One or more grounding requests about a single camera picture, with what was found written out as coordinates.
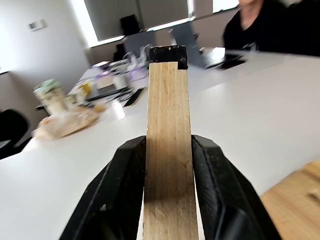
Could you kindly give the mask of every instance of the plastic bag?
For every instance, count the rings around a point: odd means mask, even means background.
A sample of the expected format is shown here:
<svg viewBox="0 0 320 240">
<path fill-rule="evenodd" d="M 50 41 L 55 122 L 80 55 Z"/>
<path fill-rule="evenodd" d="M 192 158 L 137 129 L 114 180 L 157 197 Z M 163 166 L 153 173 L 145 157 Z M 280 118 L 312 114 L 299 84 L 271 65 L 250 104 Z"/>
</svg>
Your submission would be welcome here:
<svg viewBox="0 0 320 240">
<path fill-rule="evenodd" d="M 75 107 L 44 118 L 33 131 L 33 136 L 39 139 L 59 139 L 90 126 L 99 114 L 90 108 Z"/>
</svg>

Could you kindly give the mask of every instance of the wood grain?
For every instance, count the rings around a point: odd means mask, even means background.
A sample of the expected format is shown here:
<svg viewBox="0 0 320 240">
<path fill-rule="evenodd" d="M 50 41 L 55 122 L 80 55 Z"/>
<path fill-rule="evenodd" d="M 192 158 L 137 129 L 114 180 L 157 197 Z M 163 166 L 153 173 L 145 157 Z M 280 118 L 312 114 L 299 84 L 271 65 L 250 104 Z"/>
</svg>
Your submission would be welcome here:
<svg viewBox="0 0 320 240">
<path fill-rule="evenodd" d="M 151 63 L 143 239 L 198 239 L 187 70 Z"/>
<path fill-rule="evenodd" d="M 309 163 L 261 197 L 283 240 L 320 239 L 319 170 Z"/>
</svg>

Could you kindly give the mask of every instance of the open laptop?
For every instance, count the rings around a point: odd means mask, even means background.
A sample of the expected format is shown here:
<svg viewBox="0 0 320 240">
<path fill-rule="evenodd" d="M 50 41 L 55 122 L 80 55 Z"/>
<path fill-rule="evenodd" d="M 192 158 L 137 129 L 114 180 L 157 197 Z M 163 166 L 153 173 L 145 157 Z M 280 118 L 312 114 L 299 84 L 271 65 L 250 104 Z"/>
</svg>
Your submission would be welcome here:
<svg viewBox="0 0 320 240">
<path fill-rule="evenodd" d="M 224 63 L 235 61 L 242 56 L 225 53 L 223 47 L 204 49 L 200 51 L 197 41 L 194 37 L 191 22 L 175 25 L 171 29 L 171 34 L 176 44 L 186 47 L 188 62 L 201 68 L 211 68 Z"/>
</svg>

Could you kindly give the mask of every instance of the wooden stick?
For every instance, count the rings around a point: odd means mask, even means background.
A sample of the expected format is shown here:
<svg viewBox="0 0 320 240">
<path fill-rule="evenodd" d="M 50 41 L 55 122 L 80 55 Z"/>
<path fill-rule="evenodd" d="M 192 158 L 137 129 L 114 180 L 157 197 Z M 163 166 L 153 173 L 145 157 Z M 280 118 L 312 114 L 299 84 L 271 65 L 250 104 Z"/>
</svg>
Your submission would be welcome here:
<svg viewBox="0 0 320 240">
<path fill-rule="evenodd" d="M 150 50 L 144 240 L 198 239 L 185 47 Z"/>
</svg>

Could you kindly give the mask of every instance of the conference table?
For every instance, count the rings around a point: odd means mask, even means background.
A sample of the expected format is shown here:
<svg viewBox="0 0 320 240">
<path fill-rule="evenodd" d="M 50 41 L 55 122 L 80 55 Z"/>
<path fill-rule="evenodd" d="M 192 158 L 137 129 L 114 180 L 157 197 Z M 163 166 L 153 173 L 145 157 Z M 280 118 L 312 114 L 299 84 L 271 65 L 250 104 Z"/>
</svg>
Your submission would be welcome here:
<svg viewBox="0 0 320 240">
<path fill-rule="evenodd" d="M 213 140 L 259 195 L 320 158 L 320 59 L 248 53 L 227 70 L 189 66 L 191 133 Z M 134 82 L 148 86 L 148 78 Z M 125 141 L 146 135 L 148 89 L 91 127 L 32 139 L 0 161 L 0 239 L 59 239 L 84 190 Z M 204 239 L 198 214 L 199 239 Z M 142 238 L 142 224 L 138 239 Z"/>
</svg>

